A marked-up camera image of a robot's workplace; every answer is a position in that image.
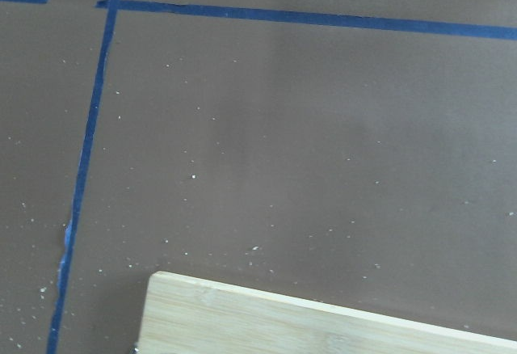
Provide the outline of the wooden cutting board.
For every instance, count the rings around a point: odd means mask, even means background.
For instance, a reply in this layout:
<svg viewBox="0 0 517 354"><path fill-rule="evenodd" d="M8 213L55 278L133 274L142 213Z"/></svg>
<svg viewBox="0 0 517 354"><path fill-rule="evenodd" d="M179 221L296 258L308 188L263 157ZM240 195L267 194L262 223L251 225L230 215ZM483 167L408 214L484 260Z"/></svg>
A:
<svg viewBox="0 0 517 354"><path fill-rule="evenodd" d="M514 353L516 343L170 272L145 296L139 353Z"/></svg>

